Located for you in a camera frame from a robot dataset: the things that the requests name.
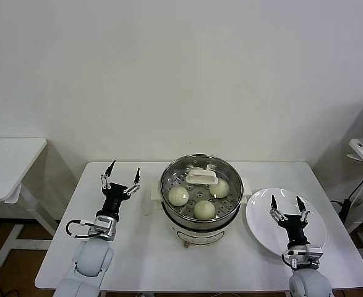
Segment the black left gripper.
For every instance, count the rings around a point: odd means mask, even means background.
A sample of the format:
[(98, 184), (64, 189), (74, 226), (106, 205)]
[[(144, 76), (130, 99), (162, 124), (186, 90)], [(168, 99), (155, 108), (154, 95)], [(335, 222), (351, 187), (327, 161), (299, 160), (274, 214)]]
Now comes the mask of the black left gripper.
[(130, 196), (140, 189), (140, 168), (137, 168), (134, 182), (131, 187), (109, 183), (109, 177), (111, 176), (115, 163), (116, 160), (114, 160), (100, 176), (102, 193), (105, 196), (105, 201), (102, 208), (97, 211), (96, 216), (104, 215), (107, 217), (118, 217), (121, 203), (128, 200)]

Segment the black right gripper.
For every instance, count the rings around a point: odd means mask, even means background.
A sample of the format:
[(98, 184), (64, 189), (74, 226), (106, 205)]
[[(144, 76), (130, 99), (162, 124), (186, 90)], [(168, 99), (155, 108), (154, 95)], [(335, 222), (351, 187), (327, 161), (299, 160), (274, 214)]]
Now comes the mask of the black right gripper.
[(297, 206), (300, 211), (300, 215), (295, 214), (283, 214), (279, 209), (275, 199), (275, 196), (271, 196), (271, 209), (270, 215), (274, 221), (278, 222), (278, 226), (284, 228), (288, 236), (287, 248), (294, 246), (304, 246), (308, 244), (307, 237), (304, 234), (304, 228), (308, 224), (309, 210), (306, 209), (305, 203), (299, 196), (296, 196)]

